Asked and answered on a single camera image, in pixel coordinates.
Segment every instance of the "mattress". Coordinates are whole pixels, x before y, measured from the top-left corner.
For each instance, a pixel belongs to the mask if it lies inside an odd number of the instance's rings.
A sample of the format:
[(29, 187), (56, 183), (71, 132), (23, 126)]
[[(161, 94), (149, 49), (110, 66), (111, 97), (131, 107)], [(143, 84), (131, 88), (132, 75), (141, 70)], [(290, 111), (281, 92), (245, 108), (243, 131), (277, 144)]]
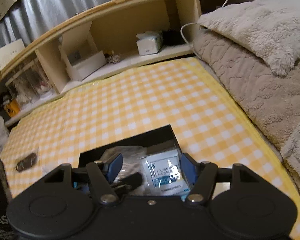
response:
[[(292, 198), (300, 239), (300, 197), (271, 148), (226, 90), (195, 58), (127, 70), (71, 90), (22, 119), (0, 157), (13, 196), (61, 163), (78, 166), (81, 152), (171, 124), (183, 152), (219, 167), (242, 163)], [(39, 162), (14, 167), (37, 151)]]

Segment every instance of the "charging cable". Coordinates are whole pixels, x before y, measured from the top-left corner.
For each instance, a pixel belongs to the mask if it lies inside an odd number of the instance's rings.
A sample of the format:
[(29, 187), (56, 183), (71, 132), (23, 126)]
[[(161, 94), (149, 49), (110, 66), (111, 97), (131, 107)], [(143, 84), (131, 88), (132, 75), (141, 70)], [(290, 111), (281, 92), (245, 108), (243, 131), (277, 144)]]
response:
[[(226, 0), (226, 1), (223, 3), (223, 5), (221, 6), (221, 8), (223, 8), (224, 6), (226, 6), (226, 4), (227, 4), (228, 1), (229, 1), (229, 0)], [(189, 41), (186, 39), (186, 37), (185, 37), (184, 34), (183, 34), (183, 28), (184, 28), (184, 27), (187, 27), (187, 26), (189, 26), (189, 25), (193, 25), (193, 24), (198, 24), (198, 25), (200, 25), (199, 23), (187, 23), (187, 24), (185, 24), (185, 25), (183, 25), (183, 26), (181, 27), (181, 29), (180, 29), (180, 34), (181, 34), (182, 38), (184, 39), (184, 41), (186, 42), (186, 44), (191, 48), (191, 50), (193, 51), (193, 53), (194, 53), (198, 58), (201, 58), (201, 56), (199, 56), (199, 55), (197, 54), (197, 52), (195, 51), (193, 45), (189, 43)]]

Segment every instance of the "wooden shelf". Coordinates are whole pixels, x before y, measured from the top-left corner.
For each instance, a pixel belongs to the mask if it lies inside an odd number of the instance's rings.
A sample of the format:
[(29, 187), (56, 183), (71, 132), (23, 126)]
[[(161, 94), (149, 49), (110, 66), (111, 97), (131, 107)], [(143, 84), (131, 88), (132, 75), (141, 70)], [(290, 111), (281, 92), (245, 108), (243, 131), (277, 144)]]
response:
[[(252, 0), (231, 0), (241, 3)], [(178, 36), (181, 26), (197, 22), (204, 11), (213, 10), (224, 0), (112, 0), (88, 9), (49, 30), (29, 44), (0, 71), (0, 93), (7, 75), (19, 64), (38, 58), (47, 78), (55, 89), (55, 94), (41, 99), (23, 109), (6, 122), (10, 126), (28, 115), (38, 106), (61, 98), (69, 90), (81, 85), (101, 80), (126, 69), (155, 63), (187, 54), (192, 54), (188, 45), (163, 48), (159, 53), (139, 56), (137, 51), (138, 33), (146, 31), (172, 31)], [(189, 41), (196, 36), (199, 26), (189, 26), (184, 34)], [(91, 44), (95, 52), (103, 51), (122, 54), (122, 61), (106, 64), (83, 81), (72, 81), (66, 71), (64, 57), (59, 50), (60, 43), (68, 53), (79, 52), (82, 57), (89, 54)]]
[(38, 39), (29, 44), (21, 53), (14, 57), (1, 71), (0, 81), (13, 70), (17, 65), (23, 62), (29, 55), (35, 52), (36, 49), (42, 47), (44, 44), (57, 39), (64, 32), (73, 29), (79, 25), (85, 24), (91, 20), (95, 20), (110, 12), (125, 10), (131, 6), (140, 5), (155, 0), (112, 0), (88, 9), (49, 30)]
[(73, 88), (82, 86), (84, 84), (93, 82), (95, 80), (101, 80), (101, 79), (113, 76), (113, 75), (118, 74), (129, 68), (143, 66), (143, 65), (155, 63), (158, 61), (162, 61), (162, 60), (165, 60), (168, 58), (189, 55), (192, 53), (193, 53), (192, 50), (186, 44), (171, 46), (171, 47), (166, 46), (166, 47), (163, 47), (156, 54), (145, 55), (145, 56), (140, 56), (138, 54), (138, 51), (132, 51), (132, 52), (124, 55), (124, 59), (121, 62), (119, 62), (117, 64), (106, 64), (82, 81), (69, 81), (60, 94), (53, 93), (52, 95), (50, 95), (46, 98), (39, 99), (34, 104), (21, 110), (16, 116), (12, 117), (10, 120), (5, 122), (5, 126), (9, 127), (9, 126), (13, 125), (14, 123), (18, 122), (21, 118), (23, 118), (26, 115), (28, 115), (29, 113), (31, 113), (37, 107), (61, 98), (62, 96), (64, 96), (68, 91), (70, 91)]
[(39, 106), (44, 105), (45, 103), (51, 102), (53, 100), (58, 99), (61, 97), (56, 92), (53, 92), (53, 94), (45, 97), (40, 98), (38, 101), (34, 102), (33, 104), (27, 106), (26, 108), (22, 109), (17, 115), (9, 119), (7, 122), (5, 122), (5, 126), (9, 127), (13, 125), (14, 123), (18, 122), (21, 118), (25, 117), (26, 115), (30, 114), (34, 109), (36, 109)]

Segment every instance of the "fluffy blanket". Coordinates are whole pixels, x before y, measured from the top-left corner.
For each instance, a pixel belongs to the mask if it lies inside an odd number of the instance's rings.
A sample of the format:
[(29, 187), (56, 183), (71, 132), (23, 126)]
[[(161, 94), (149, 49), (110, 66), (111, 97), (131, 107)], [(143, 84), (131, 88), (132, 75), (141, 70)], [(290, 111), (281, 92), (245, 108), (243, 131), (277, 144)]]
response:
[(275, 75), (285, 76), (300, 58), (300, 13), (277, 2), (231, 4), (198, 23), (261, 57)]
[(300, 67), (285, 78), (276, 77), (261, 58), (208, 30), (198, 33), (194, 49), (247, 116), (281, 150), (300, 191)]

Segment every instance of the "beige blanket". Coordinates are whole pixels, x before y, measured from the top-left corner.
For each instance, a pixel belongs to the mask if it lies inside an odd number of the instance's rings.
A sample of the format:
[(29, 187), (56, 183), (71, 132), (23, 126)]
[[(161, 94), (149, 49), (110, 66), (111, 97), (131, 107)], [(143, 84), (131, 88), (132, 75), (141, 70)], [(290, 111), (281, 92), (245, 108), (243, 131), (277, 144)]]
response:
[(194, 49), (264, 135), (278, 150), (284, 146), (300, 191), (300, 68), (276, 77), (262, 59), (208, 30), (198, 33)]

